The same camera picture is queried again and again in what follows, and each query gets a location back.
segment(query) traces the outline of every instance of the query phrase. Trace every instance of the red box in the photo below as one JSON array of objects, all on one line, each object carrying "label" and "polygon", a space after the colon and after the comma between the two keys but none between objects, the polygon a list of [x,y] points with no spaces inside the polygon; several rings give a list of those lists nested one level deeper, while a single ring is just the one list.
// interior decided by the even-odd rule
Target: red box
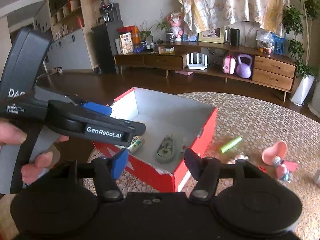
[{"label": "red box", "polygon": [[[132,88],[115,99],[112,117],[140,121],[146,124],[142,136],[145,144],[129,155],[128,172],[160,192],[179,192],[190,177],[183,159],[176,154],[170,163],[158,163],[155,152],[164,137],[172,134],[176,152],[183,140],[203,157],[212,140],[218,110],[211,105],[188,98],[141,88]],[[106,156],[119,148],[106,143],[93,142]]]},{"label": "red box", "polygon": [[117,31],[118,33],[122,34],[122,33],[128,33],[128,32],[132,32],[132,28],[135,27],[134,25],[132,26],[125,26],[125,27],[121,27],[118,28]]}]

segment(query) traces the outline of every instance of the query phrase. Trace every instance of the finger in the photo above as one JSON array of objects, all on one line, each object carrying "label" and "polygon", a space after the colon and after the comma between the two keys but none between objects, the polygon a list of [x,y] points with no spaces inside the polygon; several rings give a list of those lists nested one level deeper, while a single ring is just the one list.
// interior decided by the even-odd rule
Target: finger
[{"label": "finger", "polygon": [[36,168],[44,168],[51,164],[53,152],[41,153],[35,158],[34,166]]},{"label": "finger", "polygon": [[21,174],[24,177],[37,177],[42,173],[43,168],[37,168],[33,163],[23,165]]},{"label": "finger", "polygon": [[38,179],[38,176],[34,176],[34,177],[25,177],[25,176],[22,176],[22,181],[26,184],[31,184],[33,182],[35,182],[36,180]]},{"label": "finger", "polygon": [[58,142],[66,142],[69,140],[69,136],[61,135]]},{"label": "finger", "polygon": [[21,144],[27,134],[8,122],[0,122],[0,143]]}]

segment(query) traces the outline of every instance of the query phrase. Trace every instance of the dark floor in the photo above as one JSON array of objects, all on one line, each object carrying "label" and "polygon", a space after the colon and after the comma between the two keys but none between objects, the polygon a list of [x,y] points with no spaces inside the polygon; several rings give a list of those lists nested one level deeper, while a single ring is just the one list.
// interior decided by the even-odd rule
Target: dark floor
[{"label": "dark floor", "polygon": [[[92,74],[65,73],[42,78],[37,85],[55,88],[64,93],[78,94],[79,97],[92,100],[101,104],[110,104],[113,99],[132,87],[141,87],[157,90],[170,94],[187,92],[220,92],[237,94],[241,96],[261,99],[277,104],[298,113],[301,113],[317,122],[320,118],[313,115],[307,104],[302,107],[296,106],[287,98],[282,102],[283,92],[260,85],[255,85],[237,80],[192,74],[185,76],[171,71],[165,78],[165,71],[160,69],[131,68],[123,72],[123,75],[104,74],[94,76]],[[61,152],[61,161],[77,159],[86,162],[93,145],[89,141],[71,138],[68,142],[57,146]]]}]

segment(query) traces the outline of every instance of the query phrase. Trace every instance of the wooden drawer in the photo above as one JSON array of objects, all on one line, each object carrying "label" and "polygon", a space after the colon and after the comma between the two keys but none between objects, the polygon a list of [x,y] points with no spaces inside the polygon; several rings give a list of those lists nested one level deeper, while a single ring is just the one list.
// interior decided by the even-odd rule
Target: wooden drawer
[{"label": "wooden drawer", "polygon": [[163,69],[182,69],[181,56],[144,55],[144,65]]},{"label": "wooden drawer", "polygon": [[259,56],[255,56],[253,67],[289,78],[294,77],[294,71],[296,69],[293,65]]},{"label": "wooden drawer", "polygon": [[115,63],[118,66],[143,66],[143,55],[116,55]]},{"label": "wooden drawer", "polygon": [[293,79],[278,74],[274,74],[268,71],[253,69],[252,81],[290,90]]}]

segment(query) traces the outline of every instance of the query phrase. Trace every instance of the lace tablecloth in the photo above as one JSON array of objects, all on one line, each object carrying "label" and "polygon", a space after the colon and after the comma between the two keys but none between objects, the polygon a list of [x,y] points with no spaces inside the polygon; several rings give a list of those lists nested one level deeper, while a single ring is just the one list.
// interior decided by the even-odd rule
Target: lace tablecloth
[{"label": "lace tablecloth", "polygon": [[[207,148],[206,156],[226,162],[243,152],[254,165],[262,165],[267,173],[276,178],[275,169],[261,160],[262,151],[278,140],[288,144],[286,160],[300,161],[299,168],[291,176],[291,183],[282,182],[302,201],[303,212],[295,233],[301,239],[320,238],[320,187],[312,181],[320,168],[320,124],[287,108],[254,98],[223,93],[187,93],[179,95],[216,106],[217,127],[214,138]],[[231,138],[241,135],[243,141],[225,155],[216,149]],[[101,156],[94,150],[89,161]],[[124,171],[117,180],[124,195],[132,192],[156,192],[154,188]],[[196,181],[190,178],[182,191],[190,194]],[[232,185],[230,179],[221,179],[217,193]],[[84,186],[95,193],[92,179],[85,179]]]}]

